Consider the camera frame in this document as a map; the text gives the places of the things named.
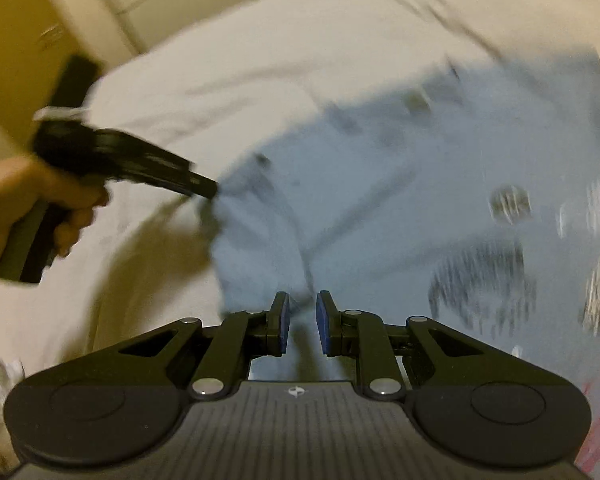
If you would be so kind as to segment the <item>person's left hand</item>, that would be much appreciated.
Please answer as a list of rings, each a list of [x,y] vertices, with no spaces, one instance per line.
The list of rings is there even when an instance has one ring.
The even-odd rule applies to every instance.
[[[39,200],[70,211],[53,235],[57,255],[65,257],[81,231],[93,223],[95,209],[108,204],[109,193],[104,186],[84,185],[33,155],[0,160],[0,257],[12,226]]]

